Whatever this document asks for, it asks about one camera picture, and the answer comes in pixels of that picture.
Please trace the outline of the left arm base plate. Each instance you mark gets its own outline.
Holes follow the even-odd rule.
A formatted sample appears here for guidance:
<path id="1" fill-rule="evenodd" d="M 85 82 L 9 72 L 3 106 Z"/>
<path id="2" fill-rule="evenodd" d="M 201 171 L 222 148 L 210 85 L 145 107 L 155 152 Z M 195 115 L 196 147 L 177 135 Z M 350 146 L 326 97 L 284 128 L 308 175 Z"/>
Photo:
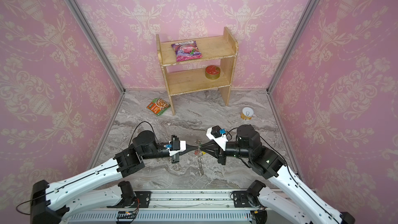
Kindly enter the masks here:
<path id="1" fill-rule="evenodd" d="M 151 191 L 122 193 L 120 202 L 114 206 L 108 206 L 107 208 L 148 208 L 151 194 Z"/>

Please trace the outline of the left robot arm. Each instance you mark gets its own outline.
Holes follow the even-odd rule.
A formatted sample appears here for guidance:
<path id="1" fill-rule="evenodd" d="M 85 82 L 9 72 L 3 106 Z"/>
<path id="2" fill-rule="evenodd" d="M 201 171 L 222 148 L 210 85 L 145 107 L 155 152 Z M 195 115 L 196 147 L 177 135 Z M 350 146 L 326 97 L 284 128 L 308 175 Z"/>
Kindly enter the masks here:
<path id="1" fill-rule="evenodd" d="M 179 157 L 196 150 L 172 135 L 167 143 L 159 143 L 154 132 L 146 130 L 131 139 L 128 148 L 116 154 L 103 164 L 61 181 L 49 183 L 41 180 L 33 185 L 30 205 L 30 223 L 58 224 L 72 206 L 85 193 L 107 183 L 120 180 L 144 168 L 145 159 L 170 157 L 177 163 Z"/>

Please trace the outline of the metal ring plate with keyrings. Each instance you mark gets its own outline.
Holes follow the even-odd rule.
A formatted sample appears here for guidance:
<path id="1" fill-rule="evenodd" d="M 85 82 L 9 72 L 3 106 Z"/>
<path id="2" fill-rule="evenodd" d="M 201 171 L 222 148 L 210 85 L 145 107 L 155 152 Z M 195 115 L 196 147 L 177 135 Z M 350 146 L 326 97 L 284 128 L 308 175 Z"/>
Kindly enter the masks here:
<path id="1" fill-rule="evenodd" d="M 197 161 L 198 161 L 198 170 L 199 170 L 200 175 L 203 176 L 203 175 L 204 175 L 204 169 L 203 169 L 203 155 L 202 155 L 202 153 L 201 153 L 202 151 L 201 151 L 201 149 L 200 149 L 200 147 L 201 147 L 201 145 L 202 145 L 202 141 L 199 140 L 199 139 L 197 139 L 197 140 L 195 141 L 195 144 L 197 145 L 197 147 L 199 147 L 198 151 L 200 152 L 199 155 L 196 155 Z"/>

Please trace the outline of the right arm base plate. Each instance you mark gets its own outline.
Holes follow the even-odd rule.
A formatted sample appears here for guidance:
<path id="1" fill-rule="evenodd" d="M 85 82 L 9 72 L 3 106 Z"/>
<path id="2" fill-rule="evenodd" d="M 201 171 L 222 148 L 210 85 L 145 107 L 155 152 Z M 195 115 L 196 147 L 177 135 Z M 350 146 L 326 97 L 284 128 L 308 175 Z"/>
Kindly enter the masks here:
<path id="1" fill-rule="evenodd" d="M 241 190 L 230 193 L 230 199 L 233 201 L 235 208 L 272 209 L 270 205 L 262 205 L 260 197 L 265 197 L 265 194 L 258 193 L 256 196 L 252 196 L 247 191 Z"/>

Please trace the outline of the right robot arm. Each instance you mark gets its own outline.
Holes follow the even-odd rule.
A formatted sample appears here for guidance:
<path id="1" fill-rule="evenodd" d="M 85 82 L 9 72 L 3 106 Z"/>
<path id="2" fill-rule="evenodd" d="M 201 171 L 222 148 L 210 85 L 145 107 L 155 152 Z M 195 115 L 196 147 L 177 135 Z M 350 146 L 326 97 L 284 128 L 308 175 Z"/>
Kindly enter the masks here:
<path id="1" fill-rule="evenodd" d="M 249 203 L 266 207 L 293 224 L 353 224 L 355 218 L 340 212 L 316 195 L 288 166 L 285 158 L 263 145 L 264 138 L 250 124 L 237 128 L 235 141 L 228 140 L 229 132 L 218 125 L 208 128 L 209 142 L 201 149 L 224 165 L 227 157 L 247 158 L 247 167 L 282 190 L 281 197 L 264 183 L 255 180 L 246 190 Z"/>

